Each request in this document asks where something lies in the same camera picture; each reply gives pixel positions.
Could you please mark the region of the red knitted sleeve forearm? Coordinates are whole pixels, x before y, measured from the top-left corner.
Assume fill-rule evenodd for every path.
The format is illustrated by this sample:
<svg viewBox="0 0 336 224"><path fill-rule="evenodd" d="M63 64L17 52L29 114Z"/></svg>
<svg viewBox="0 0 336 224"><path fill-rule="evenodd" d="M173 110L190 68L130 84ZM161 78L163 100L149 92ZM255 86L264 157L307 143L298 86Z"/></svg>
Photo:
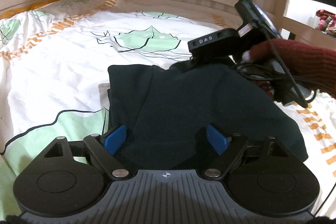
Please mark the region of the red knitted sleeve forearm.
<svg viewBox="0 0 336 224"><path fill-rule="evenodd" d="M318 85L309 84L335 98L335 51L319 48L295 40L272 39L253 46L242 55L246 62L273 57L277 51L292 76L302 77Z"/></svg>

